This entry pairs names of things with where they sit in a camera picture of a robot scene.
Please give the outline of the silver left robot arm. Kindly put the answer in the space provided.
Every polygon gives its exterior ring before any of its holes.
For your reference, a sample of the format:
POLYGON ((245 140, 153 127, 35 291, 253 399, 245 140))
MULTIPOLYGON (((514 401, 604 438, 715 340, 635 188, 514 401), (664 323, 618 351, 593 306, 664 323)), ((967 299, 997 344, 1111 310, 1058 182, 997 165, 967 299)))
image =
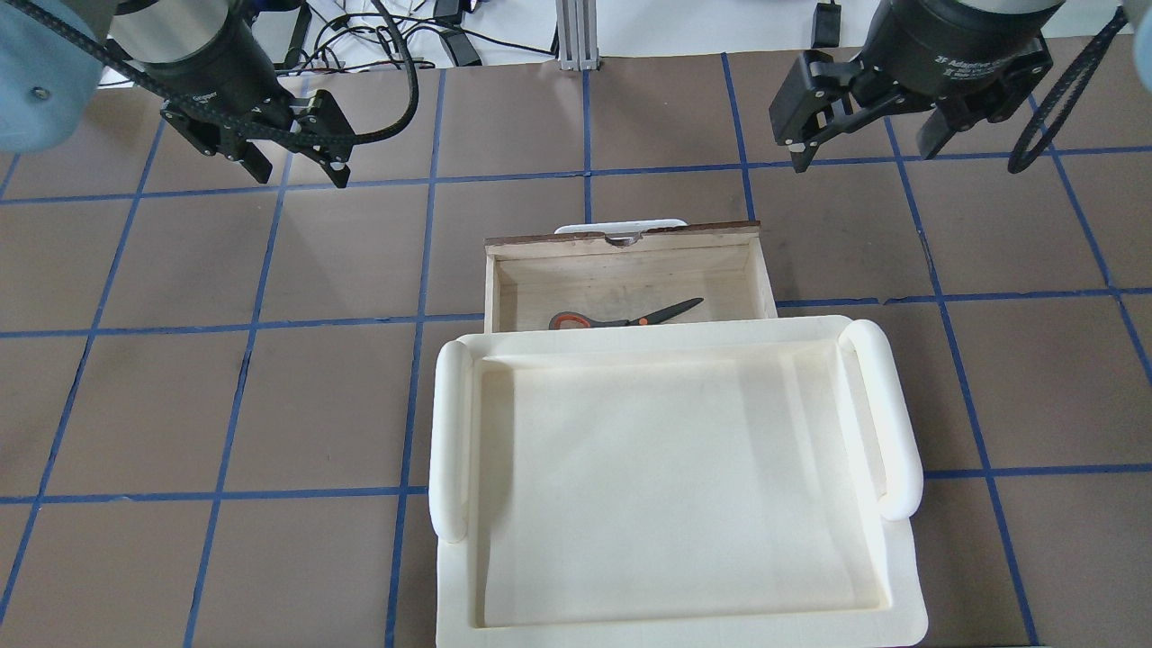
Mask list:
MULTIPOLYGON (((44 1, 41 8, 199 106, 288 131, 351 134, 329 92, 303 99, 280 86, 238 1, 44 1)), ((10 3, 3 3, 1 54, 3 151, 69 140, 103 66, 10 3)))

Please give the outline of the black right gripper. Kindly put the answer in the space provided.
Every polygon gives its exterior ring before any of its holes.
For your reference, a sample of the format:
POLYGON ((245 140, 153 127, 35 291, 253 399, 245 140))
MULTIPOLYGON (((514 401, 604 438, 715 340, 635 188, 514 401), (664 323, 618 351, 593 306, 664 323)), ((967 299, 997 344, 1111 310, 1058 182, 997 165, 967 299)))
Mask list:
POLYGON ((990 86, 1054 12, 1053 1, 880 1, 856 60, 798 54, 770 103, 775 144, 804 173, 829 140, 893 114, 904 90, 937 99, 916 137, 922 159, 934 159, 982 120, 980 101, 961 96, 990 86))

